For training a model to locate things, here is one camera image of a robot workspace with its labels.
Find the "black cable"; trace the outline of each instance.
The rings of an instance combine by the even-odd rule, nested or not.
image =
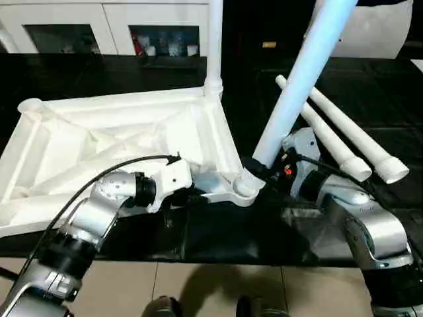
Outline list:
[[[53,218],[53,220],[50,222],[50,224],[47,226],[47,228],[45,229],[45,231],[42,233],[41,238],[38,240],[37,244],[35,245],[35,247],[32,249],[31,253],[29,253],[28,258],[26,259],[24,265],[22,266],[22,269],[19,272],[18,276],[21,276],[29,267],[29,265],[31,264],[31,262],[33,261],[33,259],[36,257],[42,243],[44,242],[44,240],[46,239],[47,235],[49,234],[49,232],[53,229],[54,225],[57,223],[57,221],[60,219],[60,217],[66,212],[67,208],[69,208],[69,206],[91,185],[93,185],[97,180],[99,180],[100,178],[106,176],[108,173],[113,172],[114,170],[125,166],[125,165],[129,165],[132,163],[136,163],[136,162],[141,162],[143,160],[157,160],[157,159],[167,159],[169,161],[171,160],[176,160],[179,159],[178,157],[174,157],[172,155],[151,155],[149,157],[138,157],[138,158],[133,158],[132,160],[126,160],[124,162],[121,162],[119,164],[116,164],[110,168],[107,168],[106,170],[104,170],[103,172],[101,172],[100,174],[98,174],[97,176],[95,176],[92,180],[90,180],[89,182],[87,182],[80,190],[78,190],[73,196],[72,198],[63,206],[63,208],[60,210],[60,212]]]
[[[323,163],[323,162],[321,162],[319,160],[315,160],[313,158],[309,158],[309,157],[306,157],[306,156],[301,155],[301,154],[297,154],[297,159],[298,160],[304,160],[306,162],[310,162],[310,163],[312,163],[314,165],[317,165],[317,166],[321,166],[321,167],[323,167],[323,168],[331,171],[333,174],[338,175],[338,176],[341,176],[341,177],[345,177],[345,178],[349,179],[351,182],[355,183],[355,185],[358,185],[359,187],[364,188],[363,183],[361,183],[360,181],[356,180],[354,177],[352,177],[351,175],[345,173],[344,171],[340,170],[339,168],[333,167],[333,166],[328,165],[326,163]]]
[[[19,274],[9,271],[4,267],[0,267],[0,276],[4,277],[5,279],[10,279],[11,281],[16,281],[19,277]]]

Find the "black table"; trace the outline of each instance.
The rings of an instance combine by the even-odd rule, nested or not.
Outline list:
[[[223,107],[239,154],[248,156],[280,93],[274,78],[288,75],[294,59],[223,62]],[[0,151],[26,98],[54,100],[202,86],[206,61],[89,55],[0,55],[8,81],[0,105]],[[371,181],[404,223],[423,254],[423,74],[407,60],[332,59],[317,87],[411,169],[387,186]],[[297,127],[305,125],[299,119]],[[354,148],[348,140],[346,143]],[[323,159],[335,164],[325,151]],[[120,219],[100,259],[268,265],[354,265],[339,230],[313,204],[272,189],[248,208],[197,205],[167,215]],[[0,256],[25,256],[39,232],[0,239]]]

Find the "silver robot arm segment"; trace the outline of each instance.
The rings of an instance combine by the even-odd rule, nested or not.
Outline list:
[[[39,259],[15,281],[0,307],[0,316],[72,316],[62,303],[75,300],[82,278],[115,225],[121,206],[132,200],[148,212],[156,212],[167,196],[191,185],[185,160],[166,165],[151,178],[122,171],[101,178],[90,196],[72,210]]]

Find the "white furniture piece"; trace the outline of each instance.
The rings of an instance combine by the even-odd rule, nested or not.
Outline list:
[[[117,54],[101,4],[0,6],[0,20],[20,53],[38,53],[26,25],[88,24],[103,54]]]
[[[134,55],[128,26],[198,26],[200,55],[207,56],[208,6],[202,4],[138,3],[105,4],[106,13],[119,55]]]
[[[34,25],[89,26],[99,53],[119,55],[135,55],[134,27],[193,26],[200,55],[208,53],[208,0],[0,0],[0,22],[18,53],[39,52],[27,28]],[[45,42],[54,41],[50,36]]]

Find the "glass cabinet window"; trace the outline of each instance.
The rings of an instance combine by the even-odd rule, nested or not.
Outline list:
[[[24,27],[39,53],[100,53],[89,24],[46,24]]]
[[[199,56],[198,26],[130,25],[136,55]]]

